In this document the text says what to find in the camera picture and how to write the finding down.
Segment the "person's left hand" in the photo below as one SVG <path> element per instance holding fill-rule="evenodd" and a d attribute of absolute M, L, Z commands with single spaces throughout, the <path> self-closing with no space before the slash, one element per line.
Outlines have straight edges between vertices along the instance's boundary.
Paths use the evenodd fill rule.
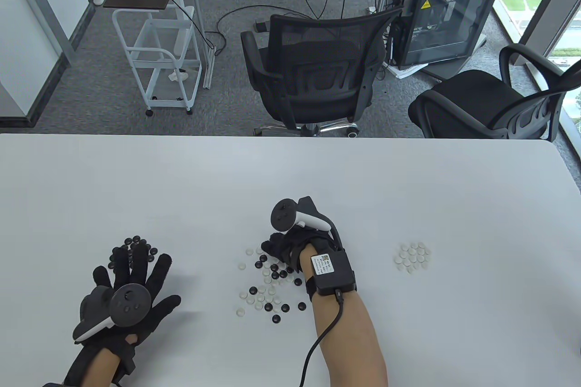
<path fill-rule="evenodd" d="M 135 369 L 135 349 L 159 324 L 180 306 L 182 299 L 172 294 L 157 301 L 172 266 L 172 257 L 161 254 L 152 271 L 148 270 L 150 253 L 146 245 L 113 252 L 114 281 L 108 269 L 100 265 L 93 272 L 95 288 L 79 306 L 79 323 L 73 340 L 82 346 L 70 374 L 80 383 L 89 374 L 90 364 L 99 352 L 109 351 L 119 359 L 113 372 L 116 382 Z"/>

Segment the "person's right hand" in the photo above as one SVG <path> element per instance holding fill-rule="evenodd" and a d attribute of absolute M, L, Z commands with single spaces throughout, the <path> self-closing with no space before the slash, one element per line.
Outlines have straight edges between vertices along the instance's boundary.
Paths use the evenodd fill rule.
<path fill-rule="evenodd" d="M 331 233 L 298 225 L 293 226 L 286 233 L 271 234 L 269 240 L 262 242 L 260 247 L 267 255 L 302 272 L 300 255 L 308 245 L 313 246 L 317 254 L 330 254 L 330 252 L 343 250 Z"/>

